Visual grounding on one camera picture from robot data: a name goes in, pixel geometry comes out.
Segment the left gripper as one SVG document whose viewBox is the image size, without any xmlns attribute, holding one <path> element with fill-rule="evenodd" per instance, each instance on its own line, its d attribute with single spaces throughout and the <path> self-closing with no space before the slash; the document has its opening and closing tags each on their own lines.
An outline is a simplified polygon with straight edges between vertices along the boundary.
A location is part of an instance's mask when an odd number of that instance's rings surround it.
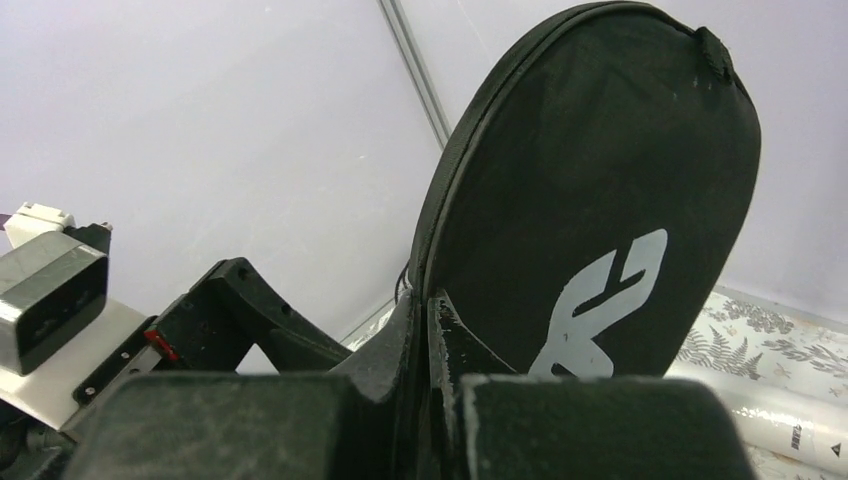
<svg viewBox="0 0 848 480">
<path fill-rule="evenodd" d="M 254 346 L 277 372 L 326 372 L 352 354 L 285 301 L 246 258 L 221 260 L 160 315 L 145 318 L 75 387 L 77 411 L 68 432 L 3 401 L 1 477 L 60 478 L 78 446 L 72 436 L 87 429 L 97 402 L 126 377 L 155 369 L 161 357 L 166 369 L 227 372 Z"/>
</svg>

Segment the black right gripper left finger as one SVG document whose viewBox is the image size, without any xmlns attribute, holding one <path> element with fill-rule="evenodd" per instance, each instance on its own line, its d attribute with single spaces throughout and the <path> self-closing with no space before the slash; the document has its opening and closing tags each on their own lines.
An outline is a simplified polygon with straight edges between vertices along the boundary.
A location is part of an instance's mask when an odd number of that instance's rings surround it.
<svg viewBox="0 0 848 480">
<path fill-rule="evenodd" d="M 385 326 L 327 372 L 141 375 L 103 404 L 68 479 L 410 479 L 419 317 Z"/>
</svg>

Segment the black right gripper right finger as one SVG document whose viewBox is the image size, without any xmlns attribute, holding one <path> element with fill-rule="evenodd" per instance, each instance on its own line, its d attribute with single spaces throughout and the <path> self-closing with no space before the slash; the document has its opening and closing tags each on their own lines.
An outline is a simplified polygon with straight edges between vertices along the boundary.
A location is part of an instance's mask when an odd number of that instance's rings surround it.
<svg viewBox="0 0 848 480">
<path fill-rule="evenodd" d="M 427 306 L 430 444 L 440 479 L 751 479 L 729 414 L 705 386 L 515 373 L 461 321 Z"/>
</svg>

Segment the black racket bag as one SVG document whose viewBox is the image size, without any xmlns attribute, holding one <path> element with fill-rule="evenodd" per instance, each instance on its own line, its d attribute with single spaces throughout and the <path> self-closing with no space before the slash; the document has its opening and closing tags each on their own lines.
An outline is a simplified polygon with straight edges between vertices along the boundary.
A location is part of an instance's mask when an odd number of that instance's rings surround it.
<svg viewBox="0 0 848 480">
<path fill-rule="evenodd" d="M 578 5 L 492 67 L 418 220 L 413 297 L 537 376 L 660 376 L 751 203 L 754 103 L 724 43 L 641 2 Z"/>
</svg>

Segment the white shuttlecock tube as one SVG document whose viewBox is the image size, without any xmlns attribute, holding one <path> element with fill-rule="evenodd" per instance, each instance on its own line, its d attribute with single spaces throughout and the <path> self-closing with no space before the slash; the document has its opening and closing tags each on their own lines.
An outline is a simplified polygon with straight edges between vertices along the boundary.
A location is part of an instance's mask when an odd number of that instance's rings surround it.
<svg viewBox="0 0 848 480">
<path fill-rule="evenodd" d="M 748 444 L 847 476 L 847 408 L 730 373 L 676 362 L 667 379 L 706 386 Z"/>
</svg>

